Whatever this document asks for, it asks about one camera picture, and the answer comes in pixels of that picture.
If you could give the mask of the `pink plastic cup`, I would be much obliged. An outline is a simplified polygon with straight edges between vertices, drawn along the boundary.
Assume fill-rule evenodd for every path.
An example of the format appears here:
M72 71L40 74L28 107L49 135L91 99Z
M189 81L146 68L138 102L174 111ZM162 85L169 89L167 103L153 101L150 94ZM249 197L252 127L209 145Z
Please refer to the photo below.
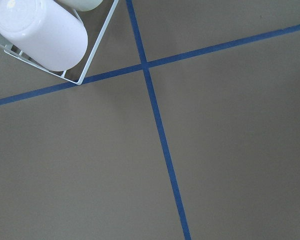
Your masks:
M88 46L84 25L53 0L0 0L0 34L55 72L77 65Z

